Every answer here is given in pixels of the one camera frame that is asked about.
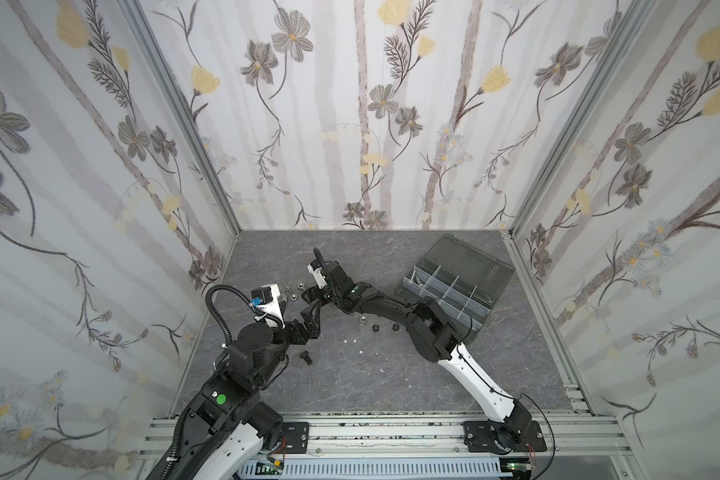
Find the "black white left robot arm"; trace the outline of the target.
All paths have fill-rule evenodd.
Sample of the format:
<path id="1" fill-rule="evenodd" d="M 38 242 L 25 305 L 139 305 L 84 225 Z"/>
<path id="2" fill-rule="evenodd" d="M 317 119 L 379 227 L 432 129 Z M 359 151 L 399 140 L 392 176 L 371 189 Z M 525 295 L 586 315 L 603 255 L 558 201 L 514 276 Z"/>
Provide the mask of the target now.
<path id="1" fill-rule="evenodd" d="M 237 334 L 214 304 L 218 292 L 231 292 L 251 310 L 253 320 Z M 151 479 L 235 479 L 260 451 L 283 446 L 283 417 L 261 400 L 289 363 L 292 345 L 304 345 L 320 335 L 319 291 L 303 292 L 307 306 L 301 319 L 285 321 L 274 286 L 249 295 L 230 285 L 215 285 L 205 304 L 220 327 L 224 342 L 211 376 L 184 407 L 171 443 L 149 473 Z"/>

